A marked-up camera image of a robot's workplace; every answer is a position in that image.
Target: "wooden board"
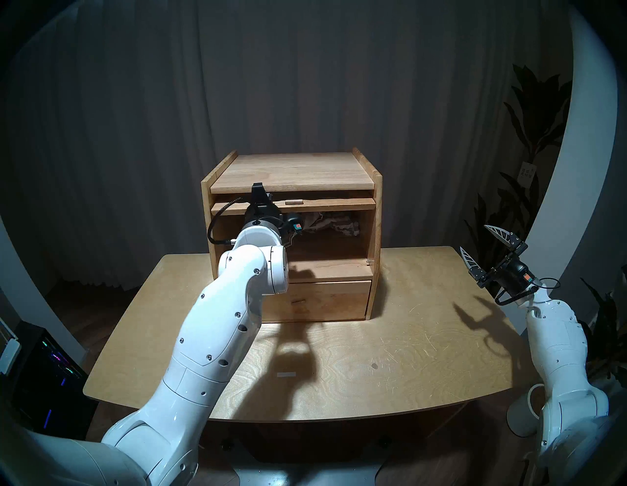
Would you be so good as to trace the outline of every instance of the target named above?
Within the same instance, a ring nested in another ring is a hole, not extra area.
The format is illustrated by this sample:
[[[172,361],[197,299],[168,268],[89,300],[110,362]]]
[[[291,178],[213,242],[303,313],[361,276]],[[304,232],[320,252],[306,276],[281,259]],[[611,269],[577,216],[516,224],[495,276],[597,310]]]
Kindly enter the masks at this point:
[[[290,282],[372,280],[363,238],[333,230],[303,233],[287,248]]]
[[[166,255],[104,347],[86,395],[133,408],[157,387],[208,255]],[[279,378],[277,373],[295,376]],[[212,418],[328,420],[439,407],[534,382],[523,340],[454,249],[385,248],[372,319],[264,324]]]
[[[355,199],[301,199],[302,204],[285,204],[285,201],[274,201],[282,213],[312,213],[314,211],[360,211],[374,209],[376,203],[372,198]],[[234,203],[222,213],[223,216],[244,214],[249,203]],[[226,203],[216,203],[211,208],[211,214],[215,215]]]
[[[203,195],[203,208],[204,208],[204,229],[207,230],[209,228],[209,224],[211,223],[211,211],[210,209],[213,207],[213,194],[211,194],[211,186],[218,180],[218,178],[223,174],[223,172],[227,169],[231,163],[237,159],[238,153],[237,151],[233,151],[228,154],[222,161],[214,167],[214,169],[207,174],[207,176],[201,181],[200,187]],[[218,262],[219,255],[216,252],[216,247],[212,245],[209,240],[207,240],[207,244],[209,245],[209,254],[211,255],[211,266],[214,268],[216,272],[214,278],[218,276]]]
[[[371,295],[376,296],[377,285],[379,283],[379,266],[381,263],[381,218],[383,211],[383,176],[375,169],[368,159],[358,150],[357,147],[353,148],[352,154],[359,164],[364,168],[368,176],[374,182],[374,200],[376,202],[376,211],[370,217],[368,228],[369,234],[369,246],[368,246],[368,262],[372,265],[372,288]],[[368,301],[368,309],[366,310],[366,319],[370,319],[372,315],[372,306],[374,305],[374,299],[371,298]]]
[[[374,189],[350,152],[239,156],[211,186],[213,194],[249,193],[255,182],[267,191]]]
[[[265,297],[264,322],[356,320],[366,314],[370,280],[291,283],[287,293]]]

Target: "wooden drawer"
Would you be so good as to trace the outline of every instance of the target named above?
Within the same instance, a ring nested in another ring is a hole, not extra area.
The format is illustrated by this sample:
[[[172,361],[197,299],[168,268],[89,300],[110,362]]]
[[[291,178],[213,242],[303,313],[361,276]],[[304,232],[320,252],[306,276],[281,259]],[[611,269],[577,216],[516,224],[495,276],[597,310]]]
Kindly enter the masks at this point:
[[[264,297],[264,322],[361,320],[371,280],[292,283],[287,293]]]

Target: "crumpled paper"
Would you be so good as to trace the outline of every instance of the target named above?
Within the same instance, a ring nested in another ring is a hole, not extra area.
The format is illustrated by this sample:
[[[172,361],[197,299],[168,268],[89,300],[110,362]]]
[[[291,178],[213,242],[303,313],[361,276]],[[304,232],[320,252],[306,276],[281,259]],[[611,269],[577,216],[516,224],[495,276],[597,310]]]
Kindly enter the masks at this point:
[[[316,231],[332,228],[344,236],[359,236],[359,222],[349,213],[338,211],[329,213],[301,213],[303,231]]]

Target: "potted plant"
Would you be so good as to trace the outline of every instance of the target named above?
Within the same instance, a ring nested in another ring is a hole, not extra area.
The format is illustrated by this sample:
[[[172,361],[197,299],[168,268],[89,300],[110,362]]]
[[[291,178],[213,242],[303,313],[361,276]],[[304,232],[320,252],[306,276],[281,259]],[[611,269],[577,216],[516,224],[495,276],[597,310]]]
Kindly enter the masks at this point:
[[[524,163],[532,165],[538,153],[546,147],[559,147],[561,144],[560,138],[564,135],[570,106],[572,82],[560,86],[559,75],[551,76],[546,81],[538,81],[527,66],[521,68],[514,65],[514,73],[520,88],[512,86],[512,90],[520,105],[522,123],[514,108],[507,102],[504,104],[514,130],[527,150],[527,161]],[[556,124],[560,111],[562,120]],[[523,187],[519,180],[509,174],[500,172],[508,187],[497,190],[500,202],[498,209],[492,214],[487,213],[485,201],[477,194],[475,225],[473,227],[467,220],[464,222],[477,249],[477,263],[482,268],[494,266],[503,257],[504,251],[503,246],[497,244],[483,225],[511,228],[523,240],[529,234],[540,207],[540,184],[535,170],[533,172],[528,188]]]
[[[627,265],[622,269],[627,278]],[[596,315],[594,325],[578,320],[586,334],[588,354],[586,359],[586,371],[588,379],[599,376],[616,377],[622,387],[627,388],[627,326],[619,323],[616,315],[616,302],[607,293],[605,298],[599,294],[583,278],[583,283],[590,290],[599,304],[599,312]]]

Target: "wooden shelf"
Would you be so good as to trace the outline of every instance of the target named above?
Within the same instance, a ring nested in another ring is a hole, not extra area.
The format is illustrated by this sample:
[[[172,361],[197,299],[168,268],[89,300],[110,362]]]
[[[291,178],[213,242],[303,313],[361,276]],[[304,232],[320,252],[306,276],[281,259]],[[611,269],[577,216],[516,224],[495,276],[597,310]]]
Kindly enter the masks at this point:
[[[268,192],[374,189],[350,152],[238,156],[211,185],[212,194],[249,193],[255,182]]]
[[[290,282],[341,282],[372,279],[364,240],[334,230],[303,233],[287,248]]]
[[[372,198],[353,199],[303,199],[303,204],[285,204],[285,201],[274,201],[282,213],[313,213],[314,211],[359,211],[374,209],[376,203]],[[218,213],[227,203],[216,203],[211,208],[211,214]],[[224,216],[244,214],[248,203],[235,203],[223,212]]]

